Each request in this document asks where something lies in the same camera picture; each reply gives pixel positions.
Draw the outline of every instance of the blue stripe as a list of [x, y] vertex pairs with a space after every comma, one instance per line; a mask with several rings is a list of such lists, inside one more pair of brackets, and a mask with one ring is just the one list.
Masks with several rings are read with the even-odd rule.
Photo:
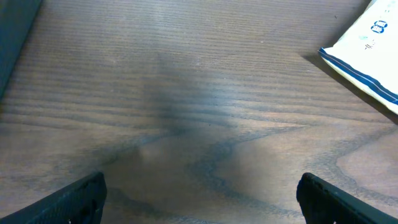
[[351, 67], [344, 61], [342, 61], [330, 54], [327, 54], [325, 52], [325, 49], [323, 49], [323, 48], [319, 49], [318, 52], [322, 58], [324, 58], [325, 60], [328, 60], [329, 62], [331, 62], [333, 65], [337, 66], [340, 70], [344, 71], [348, 75], [351, 75], [357, 81], [361, 82], [362, 84], [367, 85], [371, 90], [373, 90], [379, 96], [383, 97], [388, 102], [398, 105], [398, 101], [397, 101], [398, 95], [396, 95], [395, 93], [384, 88], [379, 83], [379, 81], [372, 78], [370, 75], [365, 75], [362, 72], [355, 70], [353, 67]]

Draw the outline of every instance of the black plastic part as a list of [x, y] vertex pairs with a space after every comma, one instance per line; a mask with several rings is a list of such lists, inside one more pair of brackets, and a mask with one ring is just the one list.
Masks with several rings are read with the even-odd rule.
[[298, 183], [297, 201], [307, 224], [398, 224], [398, 219], [311, 173]]
[[105, 199], [104, 175], [97, 172], [0, 219], [0, 224], [99, 224]]
[[41, 0], [0, 0], [0, 98]]

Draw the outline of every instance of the wood grain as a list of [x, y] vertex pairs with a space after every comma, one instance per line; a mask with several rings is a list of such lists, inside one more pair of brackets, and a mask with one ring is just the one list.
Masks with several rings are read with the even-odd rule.
[[397, 118], [315, 55], [362, 0], [45, 0], [0, 112], [0, 217], [94, 170], [103, 223], [304, 223], [304, 172], [398, 217]]

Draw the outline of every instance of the printed number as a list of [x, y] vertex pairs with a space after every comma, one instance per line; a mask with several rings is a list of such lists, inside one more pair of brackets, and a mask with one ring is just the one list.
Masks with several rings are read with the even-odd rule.
[[376, 21], [374, 22], [374, 25], [371, 27], [371, 30], [378, 34], [382, 34], [384, 32], [384, 28], [386, 28], [387, 26], [388, 24], [385, 21]]

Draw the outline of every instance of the wooden surface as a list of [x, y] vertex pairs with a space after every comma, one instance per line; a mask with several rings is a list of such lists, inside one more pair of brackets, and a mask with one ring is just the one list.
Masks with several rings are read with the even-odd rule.
[[103, 223], [304, 223], [304, 172], [398, 217], [396, 116], [317, 56], [361, 0], [44, 0], [0, 112], [0, 217], [102, 170]]

